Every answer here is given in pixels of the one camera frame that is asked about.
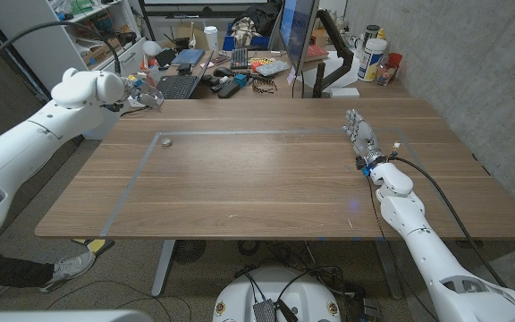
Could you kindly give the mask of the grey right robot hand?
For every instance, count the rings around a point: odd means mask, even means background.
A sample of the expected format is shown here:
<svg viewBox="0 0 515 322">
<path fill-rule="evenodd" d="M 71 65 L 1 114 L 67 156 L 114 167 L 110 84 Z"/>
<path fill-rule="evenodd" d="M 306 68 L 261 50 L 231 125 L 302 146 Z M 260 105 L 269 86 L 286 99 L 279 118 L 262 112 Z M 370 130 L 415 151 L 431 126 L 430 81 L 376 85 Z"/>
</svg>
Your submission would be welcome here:
<svg viewBox="0 0 515 322">
<path fill-rule="evenodd" d="M 374 166 L 381 162 L 384 155 L 377 137 L 363 116 L 352 109 L 346 112 L 346 119 L 349 123 L 343 129 L 350 137 L 356 155 L 363 159 L 365 166 Z"/>
</svg>

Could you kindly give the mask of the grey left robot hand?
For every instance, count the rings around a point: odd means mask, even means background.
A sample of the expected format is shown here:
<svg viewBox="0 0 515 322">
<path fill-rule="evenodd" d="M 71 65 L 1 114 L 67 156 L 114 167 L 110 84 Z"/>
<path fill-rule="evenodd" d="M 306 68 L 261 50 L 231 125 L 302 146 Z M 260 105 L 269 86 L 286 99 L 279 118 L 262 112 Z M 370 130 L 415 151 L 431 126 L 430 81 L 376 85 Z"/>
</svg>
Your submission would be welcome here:
<svg viewBox="0 0 515 322">
<path fill-rule="evenodd" d="M 129 75 L 122 80 L 127 97 L 131 97 L 137 103 L 153 108 L 157 112 L 161 111 L 161 105 L 164 102 L 163 93 L 151 85 L 148 76 L 142 74 Z"/>
</svg>

